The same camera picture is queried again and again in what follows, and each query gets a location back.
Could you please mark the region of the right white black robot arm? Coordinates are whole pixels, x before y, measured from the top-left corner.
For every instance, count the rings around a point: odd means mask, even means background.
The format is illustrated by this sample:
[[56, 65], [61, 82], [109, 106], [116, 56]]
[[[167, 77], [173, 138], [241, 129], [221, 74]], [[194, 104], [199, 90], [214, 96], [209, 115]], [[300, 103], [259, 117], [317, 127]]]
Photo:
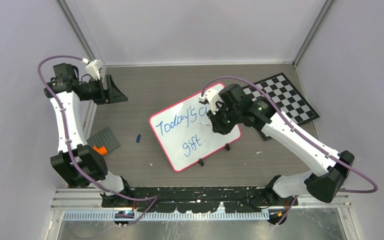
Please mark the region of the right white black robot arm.
[[198, 101], [209, 105], [206, 115], [214, 133], [227, 135], [236, 125], [243, 124], [277, 140], [309, 167], [309, 171], [301, 174], [276, 175], [265, 192], [271, 205], [301, 194], [331, 203], [350, 173], [348, 167], [355, 160], [350, 151], [339, 152], [324, 145], [286, 113], [277, 111], [266, 98], [253, 99], [236, 83], [221, 90], [209, 88]]

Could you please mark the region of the pink framed whiteboard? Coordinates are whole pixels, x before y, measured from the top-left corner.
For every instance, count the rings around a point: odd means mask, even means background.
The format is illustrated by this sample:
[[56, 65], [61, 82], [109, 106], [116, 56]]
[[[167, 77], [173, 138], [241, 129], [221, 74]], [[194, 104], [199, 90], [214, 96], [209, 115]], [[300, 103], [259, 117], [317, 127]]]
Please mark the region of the pink framed whiteboard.
[[181, 172], [240, 139], [242, 132], [236, 125], [227, 135], [214, 133], [207, 112], [208, 104], [199, 103], [197, 92], [150, 116], [148, 123], [161, 146], [171, 168]]

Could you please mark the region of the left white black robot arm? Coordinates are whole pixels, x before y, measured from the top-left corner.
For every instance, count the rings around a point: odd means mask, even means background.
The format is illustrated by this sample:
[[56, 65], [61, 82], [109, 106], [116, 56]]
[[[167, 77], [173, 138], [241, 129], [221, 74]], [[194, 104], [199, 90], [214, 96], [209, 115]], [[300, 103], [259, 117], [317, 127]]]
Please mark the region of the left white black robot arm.
[[53, 66], [55, 76], [44, 88], [55, 112], [59, 137], [57, 155], [50, 158], [50, 163], [71, 187], [105, 189], [101, 195], [105, 201], [128, 207], [134, 199], [128, 182], [108, 170], [98, 147], [88, 144], [79, 119], [82, 101], [103, 105], [126, 102], [128, 98], [106, 74], [103, 61], [83, 62], [88, 82], [81, 81], [76, 66], [61, 63]]

